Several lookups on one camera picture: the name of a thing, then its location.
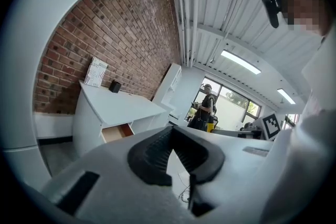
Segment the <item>white dresser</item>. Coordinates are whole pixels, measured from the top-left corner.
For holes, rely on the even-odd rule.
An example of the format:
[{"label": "white dresser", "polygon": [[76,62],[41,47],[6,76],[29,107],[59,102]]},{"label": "white dresser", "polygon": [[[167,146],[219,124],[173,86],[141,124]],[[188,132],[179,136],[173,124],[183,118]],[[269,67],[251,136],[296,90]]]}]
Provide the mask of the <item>white dresser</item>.
[{"label": "white dresser", "polygon": [[165,110],[145,97],[126,92],[113,93],[108,88],[92,87],[83,82],[80,86],[72,127],[74,146],[79,156],[121,138],[119,126],[127,124],[133,134],[163,127],[158,126],[155,119]]}]

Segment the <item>fluorescent light fixture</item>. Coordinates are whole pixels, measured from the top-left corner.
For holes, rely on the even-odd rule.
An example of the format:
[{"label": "fluorescent light fixture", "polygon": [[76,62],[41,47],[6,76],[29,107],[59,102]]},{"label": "fluorescent light fixture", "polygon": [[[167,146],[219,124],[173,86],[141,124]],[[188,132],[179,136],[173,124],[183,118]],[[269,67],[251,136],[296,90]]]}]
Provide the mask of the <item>fluorescent light fixture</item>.
[{"label": "fluorescent light fixture", "polygon": [[295,102],[293,101],[293,99],[283,90],[283,89],[278,89],[278,92],[287,99],[288,102],[290,102],[291,104],[295,104]]},{"label": "fluorescent light fixture", "polygon": [[250,63],[248,63],[247,61],[242,59],[241,57],[238,57],[238,56],[232,54],[231,52],[228,52],[227,50],[223,50],[222,55],[224,57],[232,60],[233,62],[236,62],[236,63],[240,64],[242,67],[245,67],[246,69],[250,70],[254,74],[261,73],[261,71],[258,68],[254,67],[253,65],[251,65]]}]

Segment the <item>white box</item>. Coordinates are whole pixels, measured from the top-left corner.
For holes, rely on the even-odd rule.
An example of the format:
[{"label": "white box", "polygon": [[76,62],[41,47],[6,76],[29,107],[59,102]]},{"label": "white box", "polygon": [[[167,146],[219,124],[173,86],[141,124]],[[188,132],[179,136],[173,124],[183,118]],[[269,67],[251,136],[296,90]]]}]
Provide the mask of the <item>white box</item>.
[{"label": "white box", "polygon": [[103,80],[107,63],[99,60],[97,57],[93,57],[89,66],[88,72],[85,77],[84,83],[90,86],[100,87]]}]

